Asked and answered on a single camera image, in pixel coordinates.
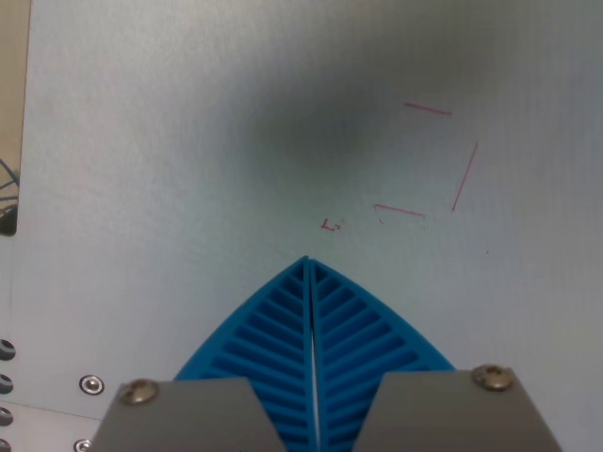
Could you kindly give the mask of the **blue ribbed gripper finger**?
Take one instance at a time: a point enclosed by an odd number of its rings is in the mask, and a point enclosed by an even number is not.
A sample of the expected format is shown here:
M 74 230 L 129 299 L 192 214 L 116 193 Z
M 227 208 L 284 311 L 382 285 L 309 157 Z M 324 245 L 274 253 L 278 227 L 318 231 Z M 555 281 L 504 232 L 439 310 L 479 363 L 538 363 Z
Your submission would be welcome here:
M 172 381 L 123 384 L 94 451 L 317 451 L 309 261 L 242 303 Z
M 558 451 L 509 368 L 455 368 L 363 287 L 310 263 L 323 451 Z

